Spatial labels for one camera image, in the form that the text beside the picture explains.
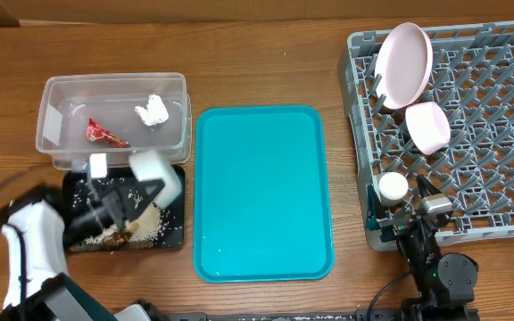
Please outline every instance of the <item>gray dish rack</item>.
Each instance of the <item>gray dish rack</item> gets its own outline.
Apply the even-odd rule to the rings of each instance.
[[[420,101],[445,111],[452,140],[433,155],[419,152],[403,122],[404,110],[383,107],[374,74],[377,53],[391,30],[351,34],[338,63],[344,109],[356,149],[356,183],[366,222],[367,186],[376,175],[398,171],[410,182],[400,212],[419,203],[415,176],[424,174],[450,196],[454,214],[436,234],[440,245],[514,237],[514,21],[424,28],[434,61]],[[388,217],[399,214],[388,211]],[[380,231],[366,230],[369,245]]]

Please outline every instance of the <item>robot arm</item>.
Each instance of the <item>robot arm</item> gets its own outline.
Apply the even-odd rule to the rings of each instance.
[[[384,213],[374,189],[368,186],[367,227],[382,230],[383,243],[396,242],[398,251],[410,265],[420,295],[417,299],[404,300],[395,320],[479,320],[476,312],[467,309],[467,304],[475,298],[478,264],[463,254],[442,255],[435,240],[435,232],[452,217],[452,201],[422,175],[417,176],[417,182],[419,209],[412,215],[392,218]]]
[[[59,189],[36,186],[9,206],[0,209],[0,227],[9,246],[10,280],[4,308],[21,302],[21,278],[26,280],[26,298],[40,291],[44,281],[63,273],[68,275],[65,249],[89,236],[96,236],[116,224],[134,221],[149,203],[161,208],[169,206],[181,193],[181,182],[170,163],[156,151],[133,154],[130,167],[139,182],[118,186],[100,195],[100,205],[74,218],[65,226],[69,215],[62,205]],[[143,191],[148,196],[143,206],[124,197],[128,189]]]

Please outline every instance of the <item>white label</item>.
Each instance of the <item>white label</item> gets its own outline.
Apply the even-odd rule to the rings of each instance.
[[[62,115],[51,104],[46,106],[45,125],[43,137],[56,146],[61,142]]]
[[[107,174],[106,154],[91,154],[89,158],[90,176],[92,178],[104,178]]]

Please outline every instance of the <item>clear plastic container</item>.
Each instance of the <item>clear plastic container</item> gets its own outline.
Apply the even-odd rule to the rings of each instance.
[[[149,95],[162,98],[169,119],[148,127],[134,111]],[[88,142],[88,119],[127,141],[129,148]],[[155,149],[170,161],[187,161],[192,118],[186,79],[180,73],[132,73],[53,77],[46,82],[37,121],[36,147],[53,157],[58,169],[85,161],[92,153],[108,154],[109,166],[128,164],[132,152]]]

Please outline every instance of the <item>candy wrapper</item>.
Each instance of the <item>candy wrapper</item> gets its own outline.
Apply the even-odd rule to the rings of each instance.
[[[130,144],[120,139],[110,130],[98,125],[94,119],[88,119],[87,140],[89,142],[106,142],[116,148],[130,147]]]

